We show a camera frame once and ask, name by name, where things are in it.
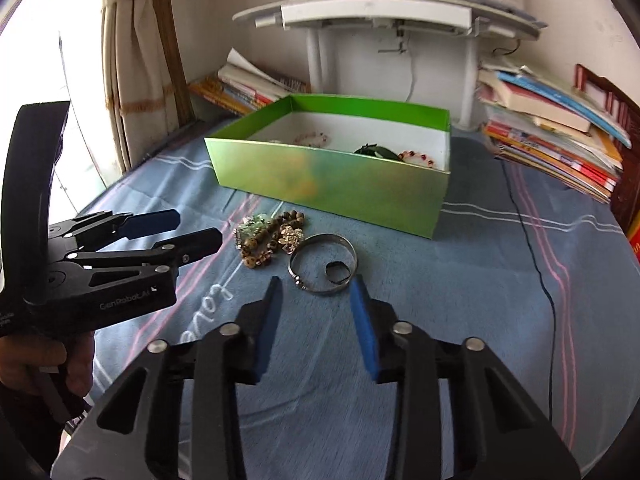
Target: green box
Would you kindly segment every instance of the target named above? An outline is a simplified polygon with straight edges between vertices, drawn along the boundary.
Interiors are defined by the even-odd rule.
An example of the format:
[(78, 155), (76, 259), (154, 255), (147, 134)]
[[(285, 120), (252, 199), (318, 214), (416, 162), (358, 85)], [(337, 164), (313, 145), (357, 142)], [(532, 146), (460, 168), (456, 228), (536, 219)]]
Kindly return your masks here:
[[(293, 145), (319, 133), (326, 148)], [(205, 141), (221, 186), (427, 238), (449, 182), (449, 113), (422, 105), (291, 95)], [(374, 143), (426, 153), (436, 168), (353, 153)]]

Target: human hand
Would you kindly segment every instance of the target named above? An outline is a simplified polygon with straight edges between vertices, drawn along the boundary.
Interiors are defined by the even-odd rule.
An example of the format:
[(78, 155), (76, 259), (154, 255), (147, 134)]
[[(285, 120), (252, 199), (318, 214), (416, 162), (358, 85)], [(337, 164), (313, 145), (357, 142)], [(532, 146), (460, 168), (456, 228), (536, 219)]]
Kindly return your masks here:
[(28, 368), (59, 366), (66, 362), (66, 387), (84, 397), (94, 384), (94, 334), (82, 334), (67, 355), (65, 346), (41, 335), (0, 337), (0, 382), (7, 388), (39, 395)]

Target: beige curtain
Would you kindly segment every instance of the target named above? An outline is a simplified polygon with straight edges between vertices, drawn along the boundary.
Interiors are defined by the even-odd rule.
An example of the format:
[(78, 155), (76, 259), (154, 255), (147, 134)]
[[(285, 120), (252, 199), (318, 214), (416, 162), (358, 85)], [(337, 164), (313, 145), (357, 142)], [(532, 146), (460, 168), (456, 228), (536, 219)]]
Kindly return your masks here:
[(102, 71), (123, 171), (178, 128), (152, 0), (102, 0)]

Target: jewelry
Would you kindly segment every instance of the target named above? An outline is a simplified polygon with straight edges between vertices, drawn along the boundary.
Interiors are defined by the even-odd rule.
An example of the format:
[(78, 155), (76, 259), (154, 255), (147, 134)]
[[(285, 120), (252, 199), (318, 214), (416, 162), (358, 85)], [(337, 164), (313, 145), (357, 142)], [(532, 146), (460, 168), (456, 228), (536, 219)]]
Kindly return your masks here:
[(375, 158), (386, 158), (387, 160), (402, 160), (391, 150), (377, 144), (365, 144), (355, 151), (356, 155), (374, 156)]
[[(280, 244), (282, 250), (291, 254), (303, 239), (301, 227), (305, 223), (305, 215), (299, 211), (285, 211), (276, 218), (266, 215), (255, 215), (242, 220), (242, 224), (234, 229), (236, 249), (245, 266), (250, 269), (266, 267), (271, 264), (271, 256), (277, 252)], [(259, 253), (254, 251), (265, 241), (266, 248)]]
[(429, 157), (429, 155), (425, 155), (424, 153), (402, 152), (400, 153), (399, 157), (400, 157), (400, 160), (404, 162), (407, 162), (407, 159), (409, 158), (415, 158), (418, 161), (418, 164), (420, 164), (420, 161), (424, 163), (424, 164), (420, 164), (420, 166), (426, 166), (427, 168), (433, 168), (435, 165), (433, 159)]
[(282, 238), (278, 243), (282, 246), (282, 250), (287, 254), (291, 254), (300, 245), (300, 241), (304, 238), (302, 229), (294, 229), (291, 225), (287, 225), (281, 232)]
[[(351, 254), (351, 256), (353, 257), (353, 266), (348, 267), (349, 275), (344, 280), (342, 280), (342, 282), (339, 285), (334, 286), (334, 288), (329, 288), (327, 290), (315, 290), (313, 288), (309, 288), (305, 284), (305, 282), (302, 280), (300, 275), (294, 270), (294, 267), (296, 263), (296, 257), (306, 247), (309, 247), (310, 245), (313, 245), (313, 244), (319, 244), (322, 242), (330, 242), (330, 243), (339, 244), (346, 247), (349, 253)], [(357, 269), (358, 269), (358, 255), (356, 254), (356, 249), (353, 248), (353, 245), (351, 245), (350, 241), (348, 241), (347, 238), (344, 238), (340, 235), (335, 235), (335, 234), (314, 235), (309, 238), (306, 238), (305, 240), (302, 240), (299, 243), (299, 245), (296, 247), (296, 249), (291, 253), (291, 257), (289, 259), (289, 274), (293, 278), (293, 281), (296, 283), (296, 287), (300, 288), (301, 290), (306, 290), (311, 294), (317, 294), (318, 296), (328, 296), (330, 294), (335, 294), (336, 292), (340, 292), (341, 290), (345, 289), (349, 285), (349, 282), (351, 281), (351, 279), (354, 277)]]
[(236, 249), (242, 248), (242, 242), (247, 238), (255, 237), (260, 229), (266, 229), (270, 218), (265, 214), (245, 216), (242, 223), (233, 230), (236, 240)]
[(329, 137), (322, 132), (319, 134), (315, 132), (311, 134), (301, 134), (293, 140), (295, 145), (306, 146), (308, 148), (324, 148), (327, 142), (329, 142)]
[(342, 269), (342, 270), (346, 270), (347, 272), (351, 272), (351, 269), (349, 268), (349, 266), (345, 263), (345, 262), (329, 262), (328, 264), (326, 264), (324, 266), (324, 275), (326, 276), (326, 278), (332, 282), (334, 285), (341, 285), (345, 282), (345, 280), (349, 279), (349, 276), (345, 276), (344, 278), (340, 279), (340, 280), (336, 280), (333, 277), (334, 272), (332, 272), (332, 269)]

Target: window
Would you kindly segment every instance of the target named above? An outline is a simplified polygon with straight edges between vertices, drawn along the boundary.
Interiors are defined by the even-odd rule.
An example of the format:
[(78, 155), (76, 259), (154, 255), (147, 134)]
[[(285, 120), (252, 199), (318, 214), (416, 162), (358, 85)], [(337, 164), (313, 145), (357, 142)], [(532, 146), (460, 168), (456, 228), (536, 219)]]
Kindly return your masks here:
[(104, 107), (100, 0), (23, 0), (0, 35), (0, 170), (20, 106), (71, 101), (50, 223), (73, 218), (120, 170)]

